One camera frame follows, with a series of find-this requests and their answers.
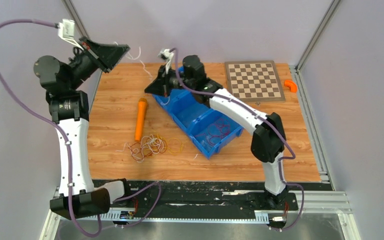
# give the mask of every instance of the orange handle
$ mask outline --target orange handle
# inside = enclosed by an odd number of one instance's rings
[[[147,113],[148,102],[145,98],[139,99],[137,103],[136,130],[134,131],[134,140],[140,142],[142,132],[144,131],[145,114]]]
[[[292,80],[285,80],[284,85],[285,85],[285,87],[288,87],[289,90],[290,90],[292,93],[296,93],[297,90],[298,90],[297,85],[296,85],[295,82],[293,82]]]

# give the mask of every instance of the gray wall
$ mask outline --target gray wall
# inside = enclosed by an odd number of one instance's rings
[[[0,0],[0,22],[14,18],[60,22],[68,17],[59,0]],[[58,38],[56,29],[7,26],[0,31],[0,69],[28,106],[49,116],[33,63],[43,55],[67,61],[71,48]],[[92,93],[97,80],[95,75],[83,89]],[[16,105],[0,84],[0,239],[38,239],[60,174],[56,131]]]
[[[362,239],[384,239],[384,1],[344,0],[302,71]]]
[[[73,0],[89,35],[142,48],[159,62],[162,48],[204,62],[271,59],[296,64],[332,0]]]

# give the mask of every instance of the wooden table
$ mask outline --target wooden table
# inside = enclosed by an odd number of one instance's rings
[[[154,77],[161,63],[146,64]],[[276,64],[280,79],[292,79],[287,64]],[[207,75],[226,87],[223,63],[205,64]],[[180,130],[151,95],[144,94],[150,77],[140,63],[119,64],[111,73],[103,74],[91,109],[88,132],[89,168],[93,179],[182,180],[182,181],[264,181],[262,164],[251,153],[252,136],[242,136],[222,148],[219,154],[206,159]],[[296,152],[295,160],[284,162],[287,181],[319,182],[315,158],[301,114],[296,93],[284,88],[286,102],[249,104],[265,113],[278,113],[283,122],[287,141]],[[134,142],[139,98],[148,100],[144,135],[154,132],[166,139],[177,138],[184,143],[181,153],[164,153],[137,163],[127,149],[126,142]]]

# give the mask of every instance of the orange cylinder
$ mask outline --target orange cylinder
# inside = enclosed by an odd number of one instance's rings
[[[134,131],[134,140],[136,142],[140,142],[142,139],[142,132],[144,131],[144,122],[145,115],[147,113],[147,108],[147,99],[142,97],[137,103],[136,130]]]

